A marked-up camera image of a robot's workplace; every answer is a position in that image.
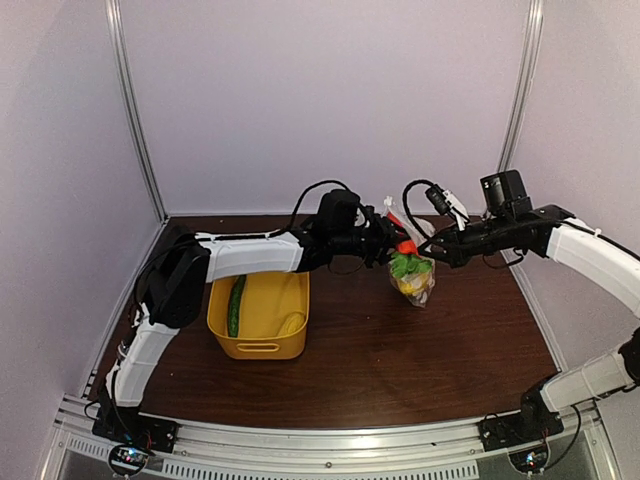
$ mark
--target green cucumber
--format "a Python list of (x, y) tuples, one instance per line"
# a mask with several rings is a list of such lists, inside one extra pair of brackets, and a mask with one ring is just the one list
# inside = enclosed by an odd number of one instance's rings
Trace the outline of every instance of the green cucumber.
[(244, 286), (246, 283), (247, 276), (240, 275), (236, 278), (236, 281), (231, 288), (231, 295), (229, 295), (227, 329), (229, 330), (229, 337), (231, 338), (238, 338), (238, 331), (240, 330), (240, 302), (242, 300), (242, 292), (244, 292)]

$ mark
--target yellow plastic basket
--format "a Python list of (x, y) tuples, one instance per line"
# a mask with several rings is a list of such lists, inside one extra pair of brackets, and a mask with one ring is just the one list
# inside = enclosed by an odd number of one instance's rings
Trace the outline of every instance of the yellow plastic basket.
[(238, 360), (287, 360), (300, 355), (307, 337), (309, 274), (247, 275), (238, 338), (230, 338), (227, 312), (235, 281), (236, 277), (227, 277), (214, 282), (209, 301), (207, 323), (225, 353)]

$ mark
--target white backdrop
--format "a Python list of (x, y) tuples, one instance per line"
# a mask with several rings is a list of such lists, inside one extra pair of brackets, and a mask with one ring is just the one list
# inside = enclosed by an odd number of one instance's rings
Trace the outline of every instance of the white backdrop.
[(159, 225), (122, 107), (104, 1), (0, 16), (0, 478), (32, 479)]
[[(534, 204), (557, 203), (640, 252), (640, 5), (546, 2), (539, 63), (514, 167)], [(530, 255), (523, 268), (569, 367), (640, 326), (617, 300)], [(640, 472), (640, 391), (600, 402), (627, 480)]]
[(379, 206), (427, 177), (482, 211), (479, 178), (499, 161), (528, 4), (123, 2), (167, 210), (289, 212), (323, 178)]

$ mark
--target vertical metal post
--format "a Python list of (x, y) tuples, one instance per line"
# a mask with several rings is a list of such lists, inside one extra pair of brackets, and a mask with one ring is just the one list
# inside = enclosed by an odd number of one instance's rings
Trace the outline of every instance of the vertical metal post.
[(522, 49), (522, 60), (520, 61), (520, 73), (518, 75), (516, 94), (513, 99), (507, 134), (504, 139), (504, 144), (502, 145), (502, 153), (500, 154), (500, 163), (498, 164), (499, 172), (509, 169), (518, 142), (518, 135), (522, 128), (524, 111), (531, 90), (536, 63), (538, 61), (538, 52), (540, 50), (544, 18), (543, 7), (544, 0), (531, 0), (529, 5), (529, 17), (527, 19)]
[(129, 121), (129, 129), (131, 137), (136, 149), (140, 169), (144, 178), (147, 191), (151, 197), (154, 212), (158, 221), (163, 222), (167, 219), (158, 182), (153, 172), (151, 160), (149, 159), (149, 150), (142, 131), (140, 122), (140, 114), (138, 112), (138, 104), (133, 90), (133, 82), (131, 81), (131, 72), (129, 70), (129, 60), (127, 57), (127, 49), (124, 40), (124, 31), (122, 28), (122, 19), (120, 17), (120, 0), (106, 0), (107, 18), (109, 24), (109, 33), (113, 43), (113, 50), (116, 57), (116, 66), (118, 68), (118, 76), (120, 79), (120, 87), (122, 90), (122, 98), (124, 101), (127, 119)]

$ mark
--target plastic bag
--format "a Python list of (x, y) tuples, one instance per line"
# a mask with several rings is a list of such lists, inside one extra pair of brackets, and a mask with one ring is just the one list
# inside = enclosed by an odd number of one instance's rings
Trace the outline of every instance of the plastic bag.
[[(392, 197), (384, 201), (385, 215), (396, 224), (404, 228), (411, 240), (399, 244), (391, 255), (389, 262), (389, 279), (391, 284), (401, 292), (412, 305), (424, 308), (436, 284), (436, 263), (431, 258), (418, 255), (417, 245), (426, 238), (420, 234), (400, 211)], [(421, 218), (416, 219), (427, 235), (433, 235), (435, 228), (431, 223)]]

